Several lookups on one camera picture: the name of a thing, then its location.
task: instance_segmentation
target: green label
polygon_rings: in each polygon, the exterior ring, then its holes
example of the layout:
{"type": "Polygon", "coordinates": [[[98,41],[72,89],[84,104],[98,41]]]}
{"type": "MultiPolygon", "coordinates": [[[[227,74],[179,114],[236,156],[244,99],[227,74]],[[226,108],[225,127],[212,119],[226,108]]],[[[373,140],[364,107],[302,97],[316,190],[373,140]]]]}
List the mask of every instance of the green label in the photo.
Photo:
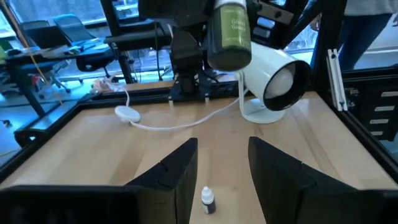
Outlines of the green label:
{"type": "Polygon", "coordinates": [[[245,8],[236,5],[222,6],[220,14],[223,48],[237,46],[250,50],[250,25],[245,8]]]}

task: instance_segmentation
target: person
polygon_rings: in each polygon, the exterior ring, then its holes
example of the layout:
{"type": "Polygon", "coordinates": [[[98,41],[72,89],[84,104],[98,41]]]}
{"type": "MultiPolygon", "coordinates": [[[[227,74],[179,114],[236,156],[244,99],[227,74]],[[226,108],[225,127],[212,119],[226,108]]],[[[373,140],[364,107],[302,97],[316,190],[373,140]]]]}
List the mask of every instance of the person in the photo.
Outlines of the person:
{"type": "MultiPolygon", "coordinates": [[[[354,69],[363,53],[397,12],[398,0],[347,0],[337,45],[337,49],[341,49],[339,62],[342,71],[354,69]]],[[[319,29],[321,16],[317,16],[310,23],[311,29],[319,29]]],[[[398,26],[398,15],[393,20],[393,26],[398,26]]]]}

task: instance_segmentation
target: jeans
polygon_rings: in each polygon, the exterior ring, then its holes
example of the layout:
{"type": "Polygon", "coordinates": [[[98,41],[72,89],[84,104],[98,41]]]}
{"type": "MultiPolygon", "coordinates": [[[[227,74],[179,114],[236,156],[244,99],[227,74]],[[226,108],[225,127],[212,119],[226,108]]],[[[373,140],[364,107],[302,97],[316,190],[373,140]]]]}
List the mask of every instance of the jeans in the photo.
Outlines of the jeans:
{"type": "Polygon", "coordinates": [[[345,16],[337,49],[342,71],[353,70],[363,53],[387,26],[392,14],[345,16]]]}

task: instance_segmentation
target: wooden table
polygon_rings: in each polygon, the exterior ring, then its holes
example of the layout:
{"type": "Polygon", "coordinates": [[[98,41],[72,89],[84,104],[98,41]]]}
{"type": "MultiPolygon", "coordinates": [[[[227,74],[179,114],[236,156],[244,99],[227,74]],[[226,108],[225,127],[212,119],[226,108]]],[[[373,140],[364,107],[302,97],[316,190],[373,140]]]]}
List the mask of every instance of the wooden table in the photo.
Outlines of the wooden table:
{"type": "MultiPolygon", "coordinates": [[[[234,99],[135,106],[142,124],[192,123],[234,99]]],[[[329,107],[314,93],[274,124],[242,118],[238,105],[179,131],[145,131],[120,122],[113,108],[77,115],[0,187],[16,184],[123,185],[158,163],[190,137],[199,140],[198,178],[191,223],[265,223],[249,170],[248,139],[259,136],[286,153],[359,189],[397,186],[329,107]],[[204,186],[213,188],[217,212],[205,215],[204,186]]]]}

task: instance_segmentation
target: white cord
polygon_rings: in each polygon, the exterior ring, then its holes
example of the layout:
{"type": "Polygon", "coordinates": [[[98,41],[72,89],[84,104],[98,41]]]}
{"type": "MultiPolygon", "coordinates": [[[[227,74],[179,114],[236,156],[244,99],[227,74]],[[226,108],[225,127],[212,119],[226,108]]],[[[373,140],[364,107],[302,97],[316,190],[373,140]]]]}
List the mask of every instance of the white cord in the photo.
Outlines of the white cord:
{"type": "MultiPolygon", "coordinates": [[[[123,90],[124,90],[124,92],[127,94],[126,106],[129,106],[129,105],[130,105],[130,96],[129,96],[129,93],[127,92],[127,90],[126,90],[125,88],[123,88],[123,90]]],[[[239,101],[239,98],[236,99],[236,100],[234,100],[234,101],[233,101],[232,103],[230,103],[228,106],[226,106],[226,107],[224,107],[224,108],[222,108],[222,109],[216,110],[216,111],[212,112],[211,114],[209,114],[208,116],[205,116],[204,118],[202,118],[202,119],[200,119],[199,121],[196,121],[196,122],[194,122],[194,123],[192,123],[192,124],[184,124],[184,125],[175,126],[175,127],[169,127],[169,128],[155,128],[155,127],[145,126],[145,125],[142,125],[142,124],[137,124],[137,123],[132,122],[132,121],[130,121],[130,123],[131,123],[133,126],[137,127],[137,128],[141,128],[141,129],[145,129],[145,130],[149,130],[149,131],[172,131],[172,130],[176,130],[176,129],[190,128],[190,127],[196,126],[196,125],[198,125],[198,124],[204,123],[205,121],[207,121],[207,120],[209,120],[210,118],[212,118],[214,115],[216,115],[216,114],[218,114],[218,113],[220,113],[220,112],[222,112],[222,111],[224,111],[224,110],[227,110],[228,108],[230,108],[231,106],[233,106],[233,105],[234,105],[235,103],[237,103],[238,101],[239,101]]]]}

